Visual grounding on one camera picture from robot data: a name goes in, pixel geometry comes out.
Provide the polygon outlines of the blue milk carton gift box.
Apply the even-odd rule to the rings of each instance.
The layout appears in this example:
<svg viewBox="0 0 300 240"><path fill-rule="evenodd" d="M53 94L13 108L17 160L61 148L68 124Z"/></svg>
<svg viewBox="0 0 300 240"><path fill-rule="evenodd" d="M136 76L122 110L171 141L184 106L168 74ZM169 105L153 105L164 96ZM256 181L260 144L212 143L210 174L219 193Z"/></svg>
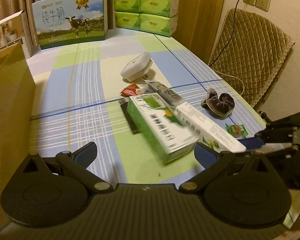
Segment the blue milk carton gift box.
<svg viewBox="0 0 300 240"><path fill-rule="evenodd" d="M32 12L41 49L106 38L107 0L41 0Z"/></svg>

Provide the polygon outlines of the clear grey sachet packet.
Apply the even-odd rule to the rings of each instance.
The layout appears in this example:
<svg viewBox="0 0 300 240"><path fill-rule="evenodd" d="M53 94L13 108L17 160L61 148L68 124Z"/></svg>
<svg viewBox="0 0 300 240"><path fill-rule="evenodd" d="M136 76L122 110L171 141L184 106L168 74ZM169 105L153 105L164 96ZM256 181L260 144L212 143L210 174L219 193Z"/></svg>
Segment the clear grey sachet packet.
<svg viewBox="0 0 300 240"><path fill-rule="evenodd" d="M144 80L145 83L158 93L173 109L185 102L176 92L156 80Z"/></svg>

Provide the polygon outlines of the green candy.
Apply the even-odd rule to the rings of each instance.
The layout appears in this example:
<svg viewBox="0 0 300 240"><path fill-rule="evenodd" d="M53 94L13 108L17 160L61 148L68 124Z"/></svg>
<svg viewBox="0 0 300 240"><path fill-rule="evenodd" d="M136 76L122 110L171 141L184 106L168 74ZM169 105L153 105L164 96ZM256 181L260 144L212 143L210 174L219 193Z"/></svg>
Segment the green candy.
<svg viewBox="0 0 300 240"><path fill-rule="evenodd" d="M249 133L244 125L225 124L227 132L235 138L245 138Z"/></svg>

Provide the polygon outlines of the green white toothpaste box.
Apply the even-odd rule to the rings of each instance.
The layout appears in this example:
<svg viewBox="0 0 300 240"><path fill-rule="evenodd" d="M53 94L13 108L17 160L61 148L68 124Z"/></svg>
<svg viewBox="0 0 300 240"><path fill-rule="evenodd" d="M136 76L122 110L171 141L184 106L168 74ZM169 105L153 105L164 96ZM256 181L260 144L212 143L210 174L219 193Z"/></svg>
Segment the green white toothpaste box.
<svg viewBox="0 0 300 240"><path fill-rule="evenodd" d="M198 141L158 93L131 96L127 112L163 164L187 155Z"/></svg>

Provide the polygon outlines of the white plug-in adapter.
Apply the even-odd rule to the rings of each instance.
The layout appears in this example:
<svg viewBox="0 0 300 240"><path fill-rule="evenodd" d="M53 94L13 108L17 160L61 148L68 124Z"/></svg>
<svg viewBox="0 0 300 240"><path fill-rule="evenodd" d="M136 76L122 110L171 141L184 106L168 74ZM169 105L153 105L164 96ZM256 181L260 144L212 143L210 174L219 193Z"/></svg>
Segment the white plug-in adapter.
<svg viewBox="0 0 300 240"><path fill-rule="evenodd" d="M124 80L132 82L144 75L147 75L152 65L152 59L148 52L144 52L132 59L123 68L120 75Z"/></svg>

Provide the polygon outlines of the long white green box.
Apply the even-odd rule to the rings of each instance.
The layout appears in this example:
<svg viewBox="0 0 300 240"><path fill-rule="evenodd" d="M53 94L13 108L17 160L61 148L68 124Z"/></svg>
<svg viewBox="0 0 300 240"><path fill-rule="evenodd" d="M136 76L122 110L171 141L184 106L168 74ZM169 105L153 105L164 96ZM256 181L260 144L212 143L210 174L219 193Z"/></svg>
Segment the long white green box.
<svg viewBox="0 0 300 240"><path fill-rule="evenodd" d="M182 124L198 135L199 142L218 153L238 153L247 149L225 129L187 102L177 106L174 114Z"/></svg>

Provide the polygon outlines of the red snack packet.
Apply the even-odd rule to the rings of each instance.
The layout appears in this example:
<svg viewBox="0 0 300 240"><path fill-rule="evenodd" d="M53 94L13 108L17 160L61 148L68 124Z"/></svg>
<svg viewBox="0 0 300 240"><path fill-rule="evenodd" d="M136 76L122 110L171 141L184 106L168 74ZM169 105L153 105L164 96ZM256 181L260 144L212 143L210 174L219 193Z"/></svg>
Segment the red snack packet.
<svg viewBox="0 0 300 240"><path fill-rule="evenodd" d="M129 86L127 86L126 88L124 88L120 92L120 94L121 94L121 96L129 97L129 96L142 95L143 91L136 83L132 83Z"/></svg>

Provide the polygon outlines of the dark velvet scrunchie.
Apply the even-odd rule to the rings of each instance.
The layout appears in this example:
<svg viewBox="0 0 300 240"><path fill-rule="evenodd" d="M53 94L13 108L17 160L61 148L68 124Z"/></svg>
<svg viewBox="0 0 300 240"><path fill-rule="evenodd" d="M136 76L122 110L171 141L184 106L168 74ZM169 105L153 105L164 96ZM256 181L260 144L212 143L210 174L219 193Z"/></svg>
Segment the dark velvet scrunchie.
<svg viewBox="0 0 300 240"><path fill-rule="evenodd" d="M209 88L206 97L201 101L201 106L219 118L226 118L235 108L235 101L228 93L218 95L217 91Z"/></svg>

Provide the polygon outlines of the small white humidifier box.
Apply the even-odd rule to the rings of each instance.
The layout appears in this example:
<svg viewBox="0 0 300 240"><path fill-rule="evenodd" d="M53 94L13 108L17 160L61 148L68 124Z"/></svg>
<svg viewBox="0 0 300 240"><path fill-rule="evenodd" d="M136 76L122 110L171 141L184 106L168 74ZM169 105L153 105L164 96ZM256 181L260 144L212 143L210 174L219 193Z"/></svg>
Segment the small white humidifier box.
<svg viewBox="0 0 300 240"><path fill-rule="evenodd" d="M0 50L21 43L26 59L32 56L32 40L24 10L0 20Z"/></svg>

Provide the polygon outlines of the open brown cardboard box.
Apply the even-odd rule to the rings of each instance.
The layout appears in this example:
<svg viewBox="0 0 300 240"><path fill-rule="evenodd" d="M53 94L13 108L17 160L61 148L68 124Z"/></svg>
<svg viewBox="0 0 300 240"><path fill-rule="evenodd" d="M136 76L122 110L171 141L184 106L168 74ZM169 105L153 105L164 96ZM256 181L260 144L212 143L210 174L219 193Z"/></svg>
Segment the open brown cardboard box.
<svg viewBox="0 0 300 240"><path fill-rule="evenodd" d="M28 154L36 89L20 43L0 51L0 196ZM8 220L0 204L0 228Z"/></svg>

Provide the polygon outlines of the green tissue pack bundle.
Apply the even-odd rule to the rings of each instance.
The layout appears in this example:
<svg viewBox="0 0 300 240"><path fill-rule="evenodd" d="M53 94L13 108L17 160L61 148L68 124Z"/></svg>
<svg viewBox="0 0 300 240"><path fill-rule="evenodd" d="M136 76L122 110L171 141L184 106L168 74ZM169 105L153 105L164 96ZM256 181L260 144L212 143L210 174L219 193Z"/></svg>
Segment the green tissue pack bundle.
<svg viewBox="0 0 300 240"><path fill-rule="evenodd" d="M177 29L179 0L113 0L117 28L170 37Z"/></svg>

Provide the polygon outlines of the quilted olive chair cover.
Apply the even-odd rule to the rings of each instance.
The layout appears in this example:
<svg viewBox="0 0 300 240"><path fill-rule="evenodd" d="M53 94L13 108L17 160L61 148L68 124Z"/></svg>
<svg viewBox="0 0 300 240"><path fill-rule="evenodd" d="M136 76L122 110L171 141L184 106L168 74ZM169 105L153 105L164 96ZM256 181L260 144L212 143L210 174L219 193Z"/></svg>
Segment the quilted olive chair cover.
<svg viewBox="0 0 300 240"><path fill-rule="evenodd" d="M267 18L228 10L208 65L249 103L266 100L281 76L292 38Z"/></svg>

